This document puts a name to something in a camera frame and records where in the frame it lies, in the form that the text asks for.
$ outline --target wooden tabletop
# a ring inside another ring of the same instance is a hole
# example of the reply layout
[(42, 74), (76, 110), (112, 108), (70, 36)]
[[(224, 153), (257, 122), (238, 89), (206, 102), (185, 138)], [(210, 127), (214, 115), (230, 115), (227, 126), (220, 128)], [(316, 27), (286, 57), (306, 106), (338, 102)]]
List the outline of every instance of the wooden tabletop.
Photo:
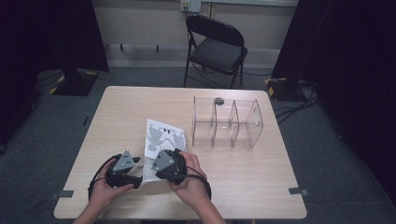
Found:
[[(193, 97), (257, 99), (263, 130), (251, 149), (192, 146)], [(290, 159), (264, 91), (108, 87), (93, 117), (54, 215), (76, 218), (88, 203), (87, 187), (108, 158), (128, 149), (144, 158), (147, 120), (184, 129), (187, 149), (198, 155), (212, 188), (212, 202), (225, 219), (301, 219), (306, 209)], [(143, 161), (130, 175), (141, 175)], [(100, 216), (104, 219), (196, 219), (165, 182), (143, 183), (116, 199)]]

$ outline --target black chair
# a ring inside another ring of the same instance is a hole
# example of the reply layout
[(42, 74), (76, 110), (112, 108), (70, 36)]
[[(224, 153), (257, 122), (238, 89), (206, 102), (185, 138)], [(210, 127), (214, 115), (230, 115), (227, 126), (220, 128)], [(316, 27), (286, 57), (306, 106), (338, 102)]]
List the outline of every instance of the black chair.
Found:
[[(241, 33), (230, 24), (201, 15), (189, 16), (186, 24), (190, 40), (183, 87), (186, 87), (187, 77), (200, 81), (188, 76), (190, 62), (200, 64), (204, 70), (207, 67), (227, 76), (233, 76), (230, 89), (233, 88), (240, 67), (240, 85), (242, 85), (244, 59), (248, 49), (245, 48)], [(202, 35), (205, 40), (197, 45), (194, 34)]]

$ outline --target right hand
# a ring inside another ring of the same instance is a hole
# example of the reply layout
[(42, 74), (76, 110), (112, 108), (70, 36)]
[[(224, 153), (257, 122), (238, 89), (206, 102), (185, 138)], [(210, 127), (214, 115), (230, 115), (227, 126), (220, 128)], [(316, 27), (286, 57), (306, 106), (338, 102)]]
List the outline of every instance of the right hand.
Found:
[[(206, 179), (206, 174), (201, 169), (198, 157), (195, 154), (181, 151), (180, 155), (186, 160), (186, 166), (196, 170)], [(187, 168), (187, 174), (198, 175), (192, 169)], [(187, 177), (180, 185), (168, 181), (168, 185), (183, 203), (188, 204), (192, 208), (210, 203), (204, 183), (197, 178)]]

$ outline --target gray plastic part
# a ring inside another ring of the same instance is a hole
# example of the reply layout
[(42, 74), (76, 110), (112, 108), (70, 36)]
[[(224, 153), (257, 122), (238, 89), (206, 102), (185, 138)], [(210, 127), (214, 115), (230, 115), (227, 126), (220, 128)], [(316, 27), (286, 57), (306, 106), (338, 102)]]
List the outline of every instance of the gray plastic part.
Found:
[(132, 158), (128, 150), (125, 150), (125, 152), (120, 157), (119, 161), (117, 161), (117, 164), (114, 166), (113, 172), (133, 168), (134, 166), (135, 166), (134, 158)]
[(154, 163), (151, 166), (151, 170), (161, 171), (173, 165), (174, 163), (175, 161), (172, 159), (172, 157), (170, 157), (168, 154), (166, 154), (166, 152), (161, 150), (158, 153), (157, 158), (155, 158)]

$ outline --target black curtain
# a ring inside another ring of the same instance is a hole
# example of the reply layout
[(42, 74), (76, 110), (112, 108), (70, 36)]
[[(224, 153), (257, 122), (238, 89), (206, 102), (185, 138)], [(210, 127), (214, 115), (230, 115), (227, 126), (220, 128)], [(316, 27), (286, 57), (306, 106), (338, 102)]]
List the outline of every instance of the black curtain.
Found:
[(0, 140), (36, 76), (62, 68), (108, 72), (92, 1), (0, 1)]
[[(396, 3), (316, 2), (299, 1), (274, 75), (318, 84), (340, 134), (396, 204)], [(315, 25), (301, 34), (311, 14)]]

